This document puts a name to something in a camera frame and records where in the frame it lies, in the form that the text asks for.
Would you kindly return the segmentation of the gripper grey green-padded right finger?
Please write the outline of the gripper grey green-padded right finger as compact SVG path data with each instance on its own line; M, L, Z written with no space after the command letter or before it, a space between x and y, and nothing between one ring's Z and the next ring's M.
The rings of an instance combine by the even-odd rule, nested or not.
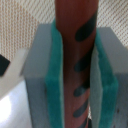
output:
M90 107L92 128L128 128L128 50L109 27L97 29Z

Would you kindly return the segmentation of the gripper grey green-padded left finger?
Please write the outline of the gripper grey green-padded left finger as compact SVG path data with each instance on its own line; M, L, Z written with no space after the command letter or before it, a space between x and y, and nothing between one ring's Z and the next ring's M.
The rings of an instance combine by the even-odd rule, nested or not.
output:
M25 80L32 128L64 128L63 45L55 22L38 26Z

